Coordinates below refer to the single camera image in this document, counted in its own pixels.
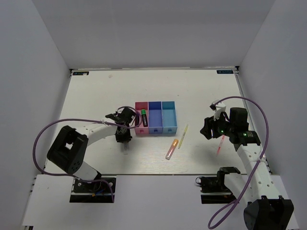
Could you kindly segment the orange cap white highlighter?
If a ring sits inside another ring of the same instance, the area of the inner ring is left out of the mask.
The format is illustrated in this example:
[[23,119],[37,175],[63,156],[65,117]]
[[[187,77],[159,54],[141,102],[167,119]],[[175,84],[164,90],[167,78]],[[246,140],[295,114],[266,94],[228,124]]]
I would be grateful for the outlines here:
[[124,155],[128,154],[128,150],[129,150],[129,143],[128,142],[124,142]]

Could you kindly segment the purple cap black highlighter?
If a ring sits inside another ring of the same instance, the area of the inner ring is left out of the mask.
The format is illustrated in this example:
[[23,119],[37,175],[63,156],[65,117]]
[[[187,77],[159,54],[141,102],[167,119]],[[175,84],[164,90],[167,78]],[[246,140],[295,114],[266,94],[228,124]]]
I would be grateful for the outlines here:
[[136,117],[135,117],[135,126],[138,127],[140,124],[140,115],[139,113],[137,112],[136,113]]

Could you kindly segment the green cap black highlighter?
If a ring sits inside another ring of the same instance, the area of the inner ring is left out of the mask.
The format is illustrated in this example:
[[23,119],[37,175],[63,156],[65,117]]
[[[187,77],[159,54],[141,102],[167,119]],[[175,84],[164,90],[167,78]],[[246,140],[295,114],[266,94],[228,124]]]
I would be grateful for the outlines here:
[[145,109],[141,110],[142,124],[144,127],[148,127],[147,113]]

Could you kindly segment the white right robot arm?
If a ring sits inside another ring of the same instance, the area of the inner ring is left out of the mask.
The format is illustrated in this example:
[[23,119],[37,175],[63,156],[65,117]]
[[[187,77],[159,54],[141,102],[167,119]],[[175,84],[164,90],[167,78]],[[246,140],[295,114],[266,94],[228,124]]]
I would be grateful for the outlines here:
[[213,106],[214,116],[204,120],[200,130],[207,139],[229,137],[248,175],[243,180],[236,167],[221,167],[214,180],[202,178],[204,192],[230,191],[235,200],[230,206],[245,206],[243,218],[249,230],[285,230],[294,211],[290,199],[285,199],[276,188],[261,153],[260,139],[248,128],[248,112],[233,107]]

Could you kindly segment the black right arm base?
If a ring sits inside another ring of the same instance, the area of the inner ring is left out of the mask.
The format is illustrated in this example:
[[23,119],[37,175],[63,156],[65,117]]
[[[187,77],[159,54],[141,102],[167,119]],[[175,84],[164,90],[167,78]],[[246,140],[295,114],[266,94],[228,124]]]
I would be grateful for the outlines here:
[[241,174],[236,167],[221,167],[216,176],[199,176],[195,179],[196,185],[201,188],[202,204],[229,204],[236,200],[224,184],[225,175],[231,173]]

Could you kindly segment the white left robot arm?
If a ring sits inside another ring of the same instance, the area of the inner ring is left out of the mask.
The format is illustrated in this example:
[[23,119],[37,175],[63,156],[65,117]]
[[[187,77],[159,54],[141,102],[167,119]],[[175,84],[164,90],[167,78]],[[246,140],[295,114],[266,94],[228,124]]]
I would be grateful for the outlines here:
[[132,140],[131,123],[139,121],[141,114],[129,106],[121,109],[106,115],[112,122],[100,120],[80,128],[62,127],[47,153],[47,159],[66,174],[85,181],[90,191],[97,191],[101,187],[101,173],[84,161],[86,149],[110,136],[124,145]]

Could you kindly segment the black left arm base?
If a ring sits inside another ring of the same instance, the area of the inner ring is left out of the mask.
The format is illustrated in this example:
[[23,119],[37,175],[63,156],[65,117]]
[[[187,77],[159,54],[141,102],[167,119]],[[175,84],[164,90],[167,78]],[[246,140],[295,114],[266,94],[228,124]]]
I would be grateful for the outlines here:
[[109,186],[104,182],[74,181],[70,203],[113,203]]

